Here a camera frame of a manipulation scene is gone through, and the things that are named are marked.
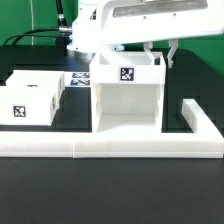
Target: open white box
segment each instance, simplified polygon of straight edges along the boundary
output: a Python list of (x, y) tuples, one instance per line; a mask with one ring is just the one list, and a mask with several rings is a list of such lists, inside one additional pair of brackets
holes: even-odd
[[(161, 132), (166, 65), (145, 52), (103, 52), (90, 64), (93, 132)], [(122, 70), (131, 70), (123, 76)]]

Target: white block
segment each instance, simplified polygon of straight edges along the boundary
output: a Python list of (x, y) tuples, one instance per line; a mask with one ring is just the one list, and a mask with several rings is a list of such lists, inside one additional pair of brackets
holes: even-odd
[(6, 85), (14, 88), (21, 87), (45, 87), (55, 88), (56, 107), (59, 109), (59, 101), (65, 89), (64, 72), (62, 71), (35, 71), (14, 70), (6, 80)]
[(52, 88), (0, 87), (0, 124), (51, 125), (56, 113)]

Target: cable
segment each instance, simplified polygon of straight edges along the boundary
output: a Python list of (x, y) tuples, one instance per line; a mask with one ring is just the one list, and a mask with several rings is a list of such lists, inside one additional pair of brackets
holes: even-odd
[(46, 35), (34, 35), (34, 34), (14, 35), (12, 37), (9, 37), (7, 40), (5, 40), (5, 42), (3, 43), (3, 46), (5, 46), (13, 38), (20, 38), (20, 39), (22, 39), (23, 37), (51, 37), (51, 38), (55, 38), (55, 37), (58, 37), (58, 36), (46, 36)]
[(42, 29), (36, 29), (36, 30), (30, 30), (27, 31), (21, 35), (15, 35), (17, 38), (12, 42), (12, 45), (16, 45), (17, 42), (22, 39), (26, 34), (33, 34), (33, 33), (41, 33), (41, 32), (48, 32), (48, 31), (59, 31), (58, 27), (53, 27), (53, 28), (42, 28)]
[(33, 0), (30, 0), (30, 13), (31, 13), (31, 29), (34, 30), (34, 10), (33, 10)]
[(56, 0), (56, 7), (58, 12), (58, 26), (67, 26), (67, 21), (64, 16), (61, 0)]

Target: black table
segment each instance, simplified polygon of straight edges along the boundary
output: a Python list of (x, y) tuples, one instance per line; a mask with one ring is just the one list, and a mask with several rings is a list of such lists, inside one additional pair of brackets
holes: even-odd
[[(64, 56), (61, 48), (1, 47), (1, 85), (13, 69), (87, 71), (88, 63)], [(189, 131), (179, 112), (182, 99), (193, 97), (223, 134), (223, 87), (223, 77), (179, 50), (167, 71), (163, 131)], [(82, 124), (74, 121), (71, 128), (56, 120), (54, 128), (40, 130), (91, 131), (86, 91), (76, 98), (86, 100), (79, 104)], [(0, 159), (4, 224), (222, 224), (223, 208), (222, 159)]]

